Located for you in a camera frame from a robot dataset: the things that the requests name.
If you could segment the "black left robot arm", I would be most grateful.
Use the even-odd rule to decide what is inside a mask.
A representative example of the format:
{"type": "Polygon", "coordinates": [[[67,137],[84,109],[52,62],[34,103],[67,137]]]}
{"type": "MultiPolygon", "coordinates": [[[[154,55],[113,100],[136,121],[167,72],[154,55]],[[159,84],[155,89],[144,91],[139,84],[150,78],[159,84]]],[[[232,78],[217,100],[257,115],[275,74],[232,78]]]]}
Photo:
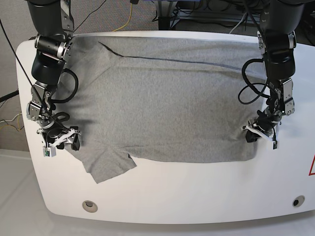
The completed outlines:
{"type": "Polygon", "coordinates": [[[277,127],[283,116],[289,116],[295,111],[293,99],[292,76],[295,73],[294,49],[297,44],[295,29],[302,18],[306,0],[271,0],[264,5],[260,20],[252,22],[257,27],[259,48],[262,57],[250,59],[242,67],[242,77],[247,87],[256,93],[257,97],[266,98],[264,111],[257,111],[258,117],[249,121],[246,130],[246,141],[253,143],[258,138],[264,138],[277,145],[277,127]],[[252,63],[265,65],[267,80],[262,84],[268,88],[269,95],[258,90],[246,76],[246,69],[252,63]]]}

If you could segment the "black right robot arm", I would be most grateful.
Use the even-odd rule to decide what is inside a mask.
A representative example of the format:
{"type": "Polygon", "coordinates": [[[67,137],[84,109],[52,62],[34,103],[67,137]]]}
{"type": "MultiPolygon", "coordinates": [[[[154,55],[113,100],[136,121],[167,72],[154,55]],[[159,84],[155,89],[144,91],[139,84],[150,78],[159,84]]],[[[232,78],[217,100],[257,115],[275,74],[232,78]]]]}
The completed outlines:
{"type": "Polygon", "coordinates": [[[39,133],[44,139],[44,156],[52,156],[56,149],[70,146],[74,151],[80,148],[79,128],[66,127],[70,115],[55,113],[57,104],[69,102],[77,93],[77,75],[66,68],[74,33],[74,19],[69,0],[30,0],[28,7],[32,22],[37,30],[34,47],[36,55],[31,75],[36,80],[31,87],[32,100],[27,107],[27,118],[40,125],[39,133]],[[64,99],[54,99],[62,74],[74,79],[73,92],[64,99]]]}

